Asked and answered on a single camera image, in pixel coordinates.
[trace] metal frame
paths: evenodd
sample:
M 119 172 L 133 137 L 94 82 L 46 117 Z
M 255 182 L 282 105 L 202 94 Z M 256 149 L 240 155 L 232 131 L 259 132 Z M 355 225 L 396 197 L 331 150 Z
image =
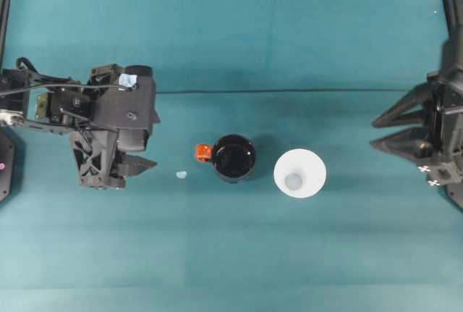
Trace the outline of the metal frame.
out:
M 1 62 L 3 61 L 5 38 L 7 36 L 9 1 L 10 0 L 0 0 L 0 69 Z

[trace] small white object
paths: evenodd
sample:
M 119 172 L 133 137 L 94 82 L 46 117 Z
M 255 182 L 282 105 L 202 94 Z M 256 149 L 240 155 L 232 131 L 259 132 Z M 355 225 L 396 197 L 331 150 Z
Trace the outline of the small white object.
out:
M 326 166 L 313 151 L 293 149 L 280 156 L 273 178 L 276 186 L 293 198 L 308 198 L 325 185 Z
M 137 75 L 127 75 L 125 73 L 121 73 L 121 75 L 119 76 L 119 85 L 131 88 L 135 84 L 137 84 Z
M 188 173 L 186 171 L 180 171 L 177 172 L 175 175 L 177 176 L 177 178 L 184 180 L 187 177 Z

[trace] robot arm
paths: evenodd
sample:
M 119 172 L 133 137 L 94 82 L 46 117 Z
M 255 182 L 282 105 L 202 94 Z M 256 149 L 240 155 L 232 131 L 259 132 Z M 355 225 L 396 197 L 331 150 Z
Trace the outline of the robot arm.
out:
M 83 85 L 71 78 L 42 75 L 25 58 L 16 66 L 0 75 L 0 125 L 70 133 L 81 185 L 123 188 L 127 177 L 156 165 L 128 155 L 146 149 L 153 124 L 160 122 L 150 67 L 94 68 Z M 32 120 L 27 117 L 29 97 L 37 88 L 46 92 L 39 95 Z

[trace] dark liquid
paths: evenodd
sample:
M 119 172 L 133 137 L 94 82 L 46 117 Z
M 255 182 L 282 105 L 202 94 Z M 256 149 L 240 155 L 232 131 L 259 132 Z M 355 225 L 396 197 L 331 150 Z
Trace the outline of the dark liquid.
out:
M 225 136 L 217 142 L 213 165 L 218 173 L 232 179 L 246 176 L 254 167 L 255 150 L 252 143 L 239 135 Z

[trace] orange mug handle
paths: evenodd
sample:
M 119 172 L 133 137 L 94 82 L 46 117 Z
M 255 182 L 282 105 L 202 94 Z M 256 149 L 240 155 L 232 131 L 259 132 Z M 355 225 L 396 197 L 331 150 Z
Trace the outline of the orange mug handle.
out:
M 212 161 L 212 149 L 213 146 L 208 144 L 198 144 L 196 146 L 196 159 L 201 162 L 211 162 Z

